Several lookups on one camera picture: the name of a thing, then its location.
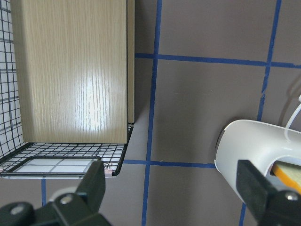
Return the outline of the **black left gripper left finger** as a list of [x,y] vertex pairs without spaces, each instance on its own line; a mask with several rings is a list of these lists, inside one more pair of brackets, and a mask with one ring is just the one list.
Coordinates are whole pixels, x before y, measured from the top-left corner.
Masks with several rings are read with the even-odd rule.
[[13,202],[0,209],[2,226],[104,226],[99,213],[105,193],[104,164],[92,162],[73,193],[64,193],[34,209],[29,202]]

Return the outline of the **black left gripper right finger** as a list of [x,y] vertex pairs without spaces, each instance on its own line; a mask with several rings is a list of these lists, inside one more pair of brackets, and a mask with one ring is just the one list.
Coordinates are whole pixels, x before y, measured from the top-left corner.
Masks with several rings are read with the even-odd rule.
[[237,165],[237,191],[259,226],[299,226],[301,195],[278,190],[249,160]]

